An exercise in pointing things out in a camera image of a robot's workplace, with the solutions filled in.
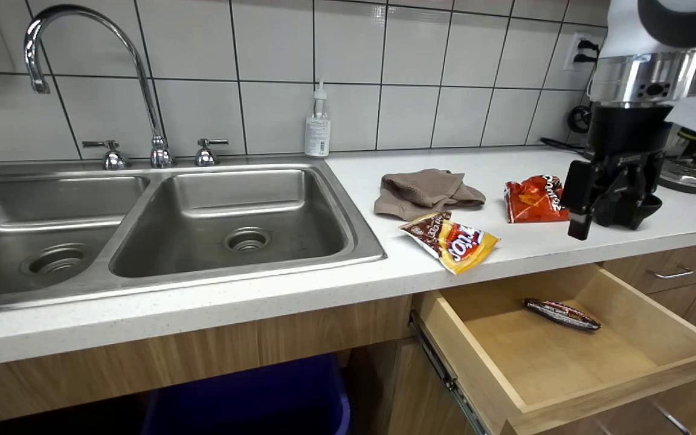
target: white countertop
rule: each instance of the white countertop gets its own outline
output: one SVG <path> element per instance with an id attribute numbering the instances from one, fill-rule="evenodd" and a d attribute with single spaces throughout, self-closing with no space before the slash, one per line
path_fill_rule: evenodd
<path id="1" fill-rule="evenodd" d="M 696 197 L 667 189 L 656 194 L 664 200 L 659 212 L 648 218 L 636 232 L 591 224 L 590 240 L 577 241 L 565 234 L 565 223 L 507 224 L 505 182 L 521 182 L 532 174 L 562 180 L 572 158 L 569 152 L 532 148 L 330 158 L 329 166 L 381 241 L 383 262 L 0 313 L 0 362 L 696 244 Z M 381 174 L 427 166 L 464 172 L 464 182 L 484 192 L 489 200 L 484 211 L 457 211 L 455 219 L 492 232 L 499 240 L 481 268 L 460 279 L 452 279 L 435 258 L 404 236 L 399 219 L 371 215 Z"/>

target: open drawer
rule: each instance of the open drawer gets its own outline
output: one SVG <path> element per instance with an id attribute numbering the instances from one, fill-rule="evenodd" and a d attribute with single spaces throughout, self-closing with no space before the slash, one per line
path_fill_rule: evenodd
<path id="1" fill-rule="evenodd" d="M 521 308 L 559 300 L 594 334 Z M 417 322 L 489 432 L 547 432 L 696 381 L 696 327 L 585 265 L 429 292 Z"/>

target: sink drain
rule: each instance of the sink drain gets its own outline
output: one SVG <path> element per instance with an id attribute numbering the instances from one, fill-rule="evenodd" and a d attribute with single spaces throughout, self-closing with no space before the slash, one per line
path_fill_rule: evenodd
<path id="1" fill-rule="evenodd" d="M 85 252 L 81 244 L 52 244 L 46 252 L 40 252 L 37 258 L 27 262 L 27 270 L 33 276 L 50 276 L 50 273 L 64 273 L 81 263 Z"/>
<path id="2" fill-rule="evenodd" d="M 260 227 L 236 227 L 225 236 L 225 246 L 231 252 L 258 252 L 267 246 L 271 236 Z"/>

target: backsplash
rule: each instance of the backsplash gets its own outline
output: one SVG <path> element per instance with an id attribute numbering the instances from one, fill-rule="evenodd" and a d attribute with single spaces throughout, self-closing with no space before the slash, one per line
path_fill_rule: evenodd
<path id="1" fill-rule="evenodd" d="M 311 89 L 327 79 L 333 152 L 526 145 L 565 137 L 602 42 L 606 0 L 73 0 L 103 13 L 149 70 L 174 154 L 197 137 L 220 154 L 300 152 Z M 12 67 L 0 70 L 0 163 L 97 159 L 81 141 L 149 152 L 147 111 L 126 49 L 97 23 L 44 31 L 50 95 L 21 67 L 21 33 L 55 0 L 0 0 Z"/>

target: kitchen faucet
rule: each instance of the kitchen faucet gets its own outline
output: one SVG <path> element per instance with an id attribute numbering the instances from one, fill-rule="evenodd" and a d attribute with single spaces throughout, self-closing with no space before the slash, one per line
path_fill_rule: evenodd
<path id="1" fill-rule="evenodd" d="M 149 116 L 149 126 L 153 126 L 149 164 L 153 166 L 171 166 L 171 154 L 166 149 L 168 145 L 166 145 L 166 141 L 161 136 L 161 124 L 159 124 L 159 116 L 157 116 L 157 108 L 155 108 L 153 89 L 147 84 L 144 65 L 143 65 L 133 42 L 126 36 L 126 31 L 118 25 L 113 25 L 108 18 L 103 18 L 101 13 L 93 13 L 93 10 L 79 8 L 79 4 L 55 4 L 55 8 L 40 10 L 31 19 L 31 25 L 27 29 L 27 36 L 25 36 L 25 62 L 27 62 L 33 93 L 38 93 L 38 95 L 49 95 L 50 93 L 46 77 L 40 76 L 40 65 L 38 65 L 40 62 L 38 60 L 40 31 L 50 23 L 55 23 L 57 18 L 67 18 L 67 14 L 87 18 L 92 23 L 99 23 L 101 27 L 105 27 L 127 49 L 127 53 L 134 60 L 134 76 L 138 76 L 139 95 L 144 96 L 144 106 L 147 106 L 147 116 Z"/>

